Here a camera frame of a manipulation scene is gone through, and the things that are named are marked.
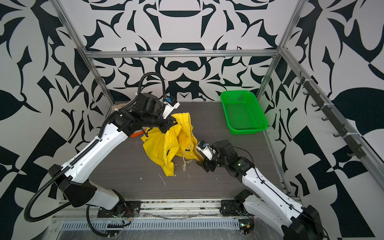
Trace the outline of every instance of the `green plastic basket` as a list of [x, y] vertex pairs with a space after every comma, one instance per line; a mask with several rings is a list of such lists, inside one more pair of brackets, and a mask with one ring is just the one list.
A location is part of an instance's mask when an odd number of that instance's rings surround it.
[[252, 92], [226, 91], [220, 98], [232, 134], [254, 134], [267, 129], [268, 121]]

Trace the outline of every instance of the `yellow cloth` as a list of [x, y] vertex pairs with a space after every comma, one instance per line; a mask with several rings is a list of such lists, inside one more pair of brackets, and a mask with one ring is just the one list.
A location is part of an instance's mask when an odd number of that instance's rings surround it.
[[141, 138], [148, 157], [163, 168], [167, 177], [174, 175], [175, 166], [172, 159], [175, 155], [203, 160], [196, 150], [197, 139], [192, 133], [189, 113], [176, 113], [172, 117], [176, 119], [177, 125], [171, 127], [167, 133], [163, 134], [160, 129], [154, 127], [148, 132], [148, 137], [144, 135]]

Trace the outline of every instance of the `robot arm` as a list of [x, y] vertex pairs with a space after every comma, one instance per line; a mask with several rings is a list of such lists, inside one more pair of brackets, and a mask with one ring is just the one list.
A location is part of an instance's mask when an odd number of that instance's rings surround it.
[[217, 166], [225, 167], [231, 177], [249, 187], [264, 201], [251, 192], [237, 197], [247, 213], [250, 213], [273, 227], [285, 240], [320, 240], [323, 230], [318, 212], [312, 207], [304, 208], [275, 185], [257, 169], [253, 161], [239, 157], [228, 140], [219, 141], [212, 146], [200, 141], [197, 150], [205, 155], [204, 161], [197, 162], [206, 172], [213, 172]]
[[[162, 81], [162, 102], [154, 95], [141, 93], [143, 80], [149, 75], [156, 75]], [[169, 114], [179, 105], [180, 103], [173, 97], [165, 96], [165, 81], [160, 74], [154, 72], [144, 74], [139, 81], [135, 99], [109, 115], [103, 122], [99, 134], [81, 152], [62, 166], [55, 164], [48, 170], [52, 179], [43, 185], [28, 202], [24, 211], [25, 220], [37, 222], [69, 205], [80, 207], [84, 204], [102, 207], [109, 211], [110, 216], [122, 216], [126, 206], [124, 198], [115, 190], [105, 189], [89, 181], [89, 175], [117, 145], [135, 131], [142, 130], [147, 135], [143, 127], [158, 127], [166, 133], [177, 124]], [[60, 188], [69, 202], [47, 214], [32, 217], [30, 212], [34, 202], [53, 183]]]

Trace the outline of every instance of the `black and white patterned wall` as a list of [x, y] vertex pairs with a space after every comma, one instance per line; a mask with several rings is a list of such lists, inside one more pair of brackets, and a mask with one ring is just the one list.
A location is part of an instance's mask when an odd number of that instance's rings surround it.
[[[230, 90], [256, 94], [272, 57], [195, 57], [195, 58], [99, 58], [93, 63], [115, 101], [135, 97], [144, 73], [156, 71], [166, 80], [166, 93], [179, 101], [220, 100]], [[160, 97], [161, 82], [149, 76], [143, 91]]]
[[281, 59], [259, 100], [292, 192], [318, 210], [331, 239], [384, 236], [384, 192]]
[[[1, 239], [42, 235], [49, 218], [24, 220], [24, 207], [98, 132], [110, 104], [47, 0], [0, 1]], [[32, 208], [58, 206], [56, 185]]]
[[62, 0], [88, 50], [276, 49], [297, 0]]
[[[383, 9], [380, 0], [309, 0], [287, 44], [381, 158]], [[384, 192], [298, 81], [281, 60], [260, 99], [292, 190], [319, 211], [331, 239], [382, 239]]]
[[383, 159], [384, 1], [310, 0], [287, 44]]

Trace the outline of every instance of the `black cable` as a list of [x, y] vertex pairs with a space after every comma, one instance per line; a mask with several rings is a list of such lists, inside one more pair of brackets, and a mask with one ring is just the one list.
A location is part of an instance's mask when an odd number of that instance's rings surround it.
[[[101, 125], [101, 128], [100, 128], [100, 131], [99, 131], [99, 134], [98, 134], [98, 137], [101, 138], [101, 136], [103, 135], [104, 133], [104, 129], [105, 129], [105, 126], [107, 125], [107, 123], [109, 122], [109, 120], [114, 116], [116, 112], [113, 112], [111, 113], [103, 122], [103, 124]], [[87, 152], [89, 152], [100, 140], [99, 139], [95, 139], [84, 151], [82, 151], [75, 159], [73, 159], [71, 162], [70, 162], [70, 165], [73, 166], [75, 165], [75, 163], [77, 163]], [[35, 201], [37, 200], [37, 198], [50, 186], [52, 185], [59, 177], [63, 176], [64, 173], [66, 171], [68, 171], [69, 169], [71, 169], [70, 166], [66, 166], [65, 168], [63, 168], [60, 172], [58, 172], [55, 176], [53, 176], [46, 184], [44, 184], [39, 190], [37, 190], [37, 192], [33, 195], [33, 197], [29, 200], [28, 204], [26, 205], [25, 209], [24, 209], [24, 219], [27, 221], [27, 222], [37, 222], [37, 221], [40, 221], [40, 220], [43, 220], [55, 213], [57, 213], [58, 211], [60, 211], [61, 209], [64, 209], [65, 207], [71, 205], [71, 203], [66, 203], [66, 204], [63, 204], [62, 206], [60, 207], [57, 207], [56, 209], [44, 214], [44, 215], [41, 215], [41, 216], [38, 216], [38, 217], [32, 217], [31, 216], [31, 209], [32, 209], [32, 206], [34, 205]]]
[[[252, 163], [253, 163], [253, 165], [255, 166], [255, 163], [253, 162], [253, 157], [252, 157], [252, 155], [251, 155], [247, 150], [242, 149], [242, 148], [240, 148], [240, 147], [235, 147], [235, 148], [238, 148], [238, 149], [241, 149], [241, 150], [243, 150], [243, 151], [246, 151], [246, 152], [248, 153], [248, 155], [251, 157], [251, 159], [252, 159]], [[323, 226], [321, 226], [320, 224], [318, 224], [317, 222], [315, 222], [313, 219], [310, 219], [309, 217], [307, 217], [307, 216], [304, 215], [303, 213], [299, 212], [297, 209], [295, 209], [293, 206], [291, 206], [289, 203], [287, 203], [287, 201], [285, 201], [284, 198], [282, 198], [277, 192], [275, 192], [270, 186], [268, 186], [268, 184], [266, 184], [265, 181], [264, 181], [263, 179], [260, 178], [260, 176], [259, 176], [259, 174], [257, 173], [257, 171], [256, 171], [255, 168], [254, 168], [254, 170], [255, 170], [255, 173], [256, 173], [257, 177], [258, 177], [258, 178], [260, 179], [260, 181], [262, 182], [262, 184], [265, 184], [269, 189], [271, 189], [272, 192], [274, 192], [279, 198], [281, 198], [281, 200], [283, 200], [283, 202], [285, 202], [285, 203], [286, 203], [288, 206], [290, 206], [293, 210], [295, 210], [295, 211], [298, 212], [300, 215], [303, 215], [304, 217], [308, 218], [309, 220], [311, 220], [312, 222], [314, 222], [315, 224], [317, 224], [318, 226], [320, 226], [320, 227], [325, 231], [325, 233], [327, 234], [326, 237], [327, 237], [327, 239], [329, 240], [328, 232], [327, 232], [327, 230], [325, 230], [325, 228], [324, 228]]]
[[[162, 88], [163, 88], [163, 100], [164, 102], [166, 101], [166, 89], [165, 89], [165, 80], [164, 78], [159, 74], [159, 73], [155, 73], [155, 72], [149, 72], [149, 73], [146, 73], [144, 74], [140, 81], [139, 81], [139, 86], [138, 86], [138, 90], [137, 90], [137, 94], [141, 93], [141, 85], [144, 81], [144, 79], [149, 76], [149, 75], [155, 75], [155, 76], [158, 76], [161, 80], [161, 83], [162, 83]], [[137, 100], [137, 95], [136, 97], [130, 102], [128, 103], [126, 106], [124, 106], [122, 109], [127, 109], [129, 106], [131, 106], [132, 104], [134, 104]], [[162, 107], [162, 110], [161, 110], [161, 113], [159, 114], [159, 116], [161, 116], [163, 113], [164, 113], [164, 109], [165, 109], [165, 105], [163, 105]], [[109, 120], [116, 114], [116, 112], [114, 111], [113, 113], [111, 113], [103, 122], [103, 124], [101, 125], [100, 127], [100, 131], [99, 131], [99, 134], [98, 134], [98, 137], [99, 138], [102, 138], [103, 136], [103, 133], [104, 133], [104, 129], [105, 129], [105, 126], [108, 124]], [[95, 139], [84, 151], [82, 151], [75, 159], [73, 159], [71, 162], [70, 162], [70, 165], [71, 166], [74, 166], [87, 152], [89, 152], [100, 140], [99, 139]], [[52, 185], [55, 180], [57, 180], [59, 177], [61, 177], [62, 175], [64, 175], [64, 173], [66, 171], [68, 171], [71, 167], [70, 166], [66, 166], [64, 169], [62, 169], [60, 172], [58, 172], [55, 176], [52, 177], [51, 180], [49, 180], [46, 184], [44, 184], [34, 195], [33, 197], [30, 199], [30, 201], [28, 202], [28, 204], [26, 205], [25, 207], [25, 210], [24, 210], [24, 219], [27, 221], [27, 222], [37, 222], [37, 221], [40, 221], [40, 220], [43, 220], [53, 214], [55, 214], [56, 212], [60, 211], [61, 209], [71, 205], [69, 202], [66, 203], [66, 204], [63, 204], [62, 206], [44, 214], [44, 215], [41, 215], [39, 217], [32, 217], [31, 216], [31, 209], [32, 209], [32, 206], [34, 205], [35, 201], [37, 200], [37, 198], [50, 186]]]
[[246, 216], [246, 217], [248, 217], [248, 218], [251, 220], [251, 223], [252, 223], [252, 225], [251, 225], [251, 227], [252, 227], [251, 231], [253, 231], [253, 229], [254, 229], [254, 227], [255, 227], [255, 222], [254, 222], [253, 218], [251, 218], [251, 217], [248, 216], [247, 214], [241, 214], [241, 213], [239, 213], [239, 212], [226, 212], [226, 213], [224, 213], [224, 214], [232, 214], [232, 215], [233, 215], [233, 214], [238, 214], [238, 215], [242, 215], [242, 216]]
[[89, 205], [87, 206], [87, 210], [86, 210], [86, 213], [85, 213], [85, 216], [87, 218], [87, 223], [88, 223], [88, 226], [89, 228], [93, 231], [93, 233], [95, 233], [97, 236], [101, 236], [101, 237], [108, 237], [109, 234], [107, 233], [102, 233], [102, 232], [99, 232], [97, 231], [91, 224], [91, 220], [89, 219]]
[[129, 225], [131, 225], [131, 222], [130, 222], [130, 221], [129, 221], [129, 223], [124, 224], [124, 225], [121, 225], [121, 226], [119, 226], [119, 227], [126, 227], [126, 226], [129, 226]]
[[211, 148], [208, 146], [208, 149], [209, 149], [209, 151], [211, 152], [211, 154], [212, 154], [212, 156], [214, 155], [214, 153], [212, 152], [212, 150], [211, 150]]
[[122, 109], [127, 109], [128, 107], [130, 107], [132, 104], [134, 104], [137, 100], [137, 96], [141, 93], [141, 87], [142, 87], [142, 83], [144, 81], [144, 79], [150, 75], [154, 75], [154, 76], [158, 76], [161, 80], [161, 83], [162, 83], [162, 88], [163, 88], [163, 101], [165, 102], [167, 99], [166, 99], [166, 84], [165, 84], [165, 80], [164, 78], [159, 74], [159, 73], [155, 73], [155, 72], [148, 72], [148, 73], [145, 73], [139, 80], [139, 85], [137, 87], [137, 95], [135, 96], [135, 98], [129, 102], [127, 105], [125, 105]]

